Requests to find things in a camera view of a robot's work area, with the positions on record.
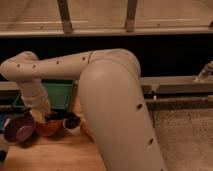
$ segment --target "bowl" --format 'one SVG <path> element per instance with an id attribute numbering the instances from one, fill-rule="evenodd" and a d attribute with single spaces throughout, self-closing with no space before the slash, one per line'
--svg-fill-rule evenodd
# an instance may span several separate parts
<path id="1" fill-rule="evenodd" d="M 32 135 L 34 126 L 31 116 L 19 116 L 7 124 L 4 129 L 4 137 L 11 143 L 21 143 Z"/>
<path id="2" fill-rule="evenodd" d="M 35 130 L 38 133 L 38 135 L 42 137 L 49 137 L 53 136 L 61 127 L 61 125 L 62 125 L 61 120 L 48 121 L 46 123 L 35 122 Z"/>

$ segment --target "table surface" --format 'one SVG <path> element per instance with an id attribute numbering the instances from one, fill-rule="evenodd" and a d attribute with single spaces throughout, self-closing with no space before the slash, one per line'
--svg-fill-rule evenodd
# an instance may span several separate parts
<path id="1" fill-rule="evenodd" d="M 72 95 L 70 110 L 83 117 L 77 96 Z M 53 137 L 33 136 L 23 145 L 11 145 L 4 171 L 105 171 L 98 149 L 83 131 L 72 136 L 61 128 Z"/>

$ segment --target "dark red bowl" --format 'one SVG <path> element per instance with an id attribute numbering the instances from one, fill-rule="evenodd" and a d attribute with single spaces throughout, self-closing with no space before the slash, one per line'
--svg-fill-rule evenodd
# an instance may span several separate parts
<path id="1" fill-rule="evenodd" d="M 21 143 L 32 135 L 34 128 L 35 123 L 31 116 L 19 116 L 7 124 L 4 137 L 9 142 Z"/>

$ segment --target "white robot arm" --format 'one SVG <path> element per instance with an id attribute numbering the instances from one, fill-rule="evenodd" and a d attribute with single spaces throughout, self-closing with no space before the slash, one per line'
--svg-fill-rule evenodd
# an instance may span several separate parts
<path id="1" fill-rule="evenodd" d="M 140 65 L 124 49 L 38 60 L 23 52 L 3 62 L 1 74 L 16 81 L 24 103 L 49 112 L 40 79 L 78 79 L 79 96 L 109 171 L 166 171 L 140 86 Z"/>

